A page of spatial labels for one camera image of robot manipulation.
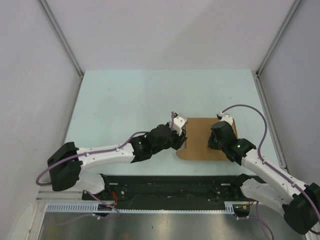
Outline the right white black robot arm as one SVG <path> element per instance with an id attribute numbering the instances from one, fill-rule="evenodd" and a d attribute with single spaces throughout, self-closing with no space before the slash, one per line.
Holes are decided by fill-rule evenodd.
<path id="1" fill-rule="evenodd" d="M 320 187 L 296 179 L 263 158 L 257 147 L 245 138 L 237 138 L 226 121 L 211 126 L 208 147 L 221 150 L 228 160 L 252 171 L 264 182 L 241 174 L 230 188 L 231 196 L 242 201 L 254 199 L 283 216 L 298 234 L 305 235 L 320 221 Z"/>

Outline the brown cardboard box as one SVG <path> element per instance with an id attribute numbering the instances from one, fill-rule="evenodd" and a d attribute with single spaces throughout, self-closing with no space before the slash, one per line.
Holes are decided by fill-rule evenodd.
<path id="1" fill-rule="evenodd" d="M 218 122 L 216 117 L 189 117 L 185 126 L 187 139 L 184 148 L 176 151 L 176 156 L 185 161 L 229 161 L 221 150 L 208 147 L 211 127 Z"/>

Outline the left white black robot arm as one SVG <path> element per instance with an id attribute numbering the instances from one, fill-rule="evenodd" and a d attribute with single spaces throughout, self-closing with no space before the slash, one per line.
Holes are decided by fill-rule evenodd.
<path id="1" fill-rule="evenodd" d="M 79 148 L 67 142 L 47 160 L 50 185 L 54 192 L 77 188 L 105 200 L 111 188 L 101 173 L 91 173 L 90 169 L 146 161 L 163 150 L 179 150 L 186 139 L 184 127 L 171 128 L 167 123 L 149 132 L 139 131 L 122 145 Z"/>

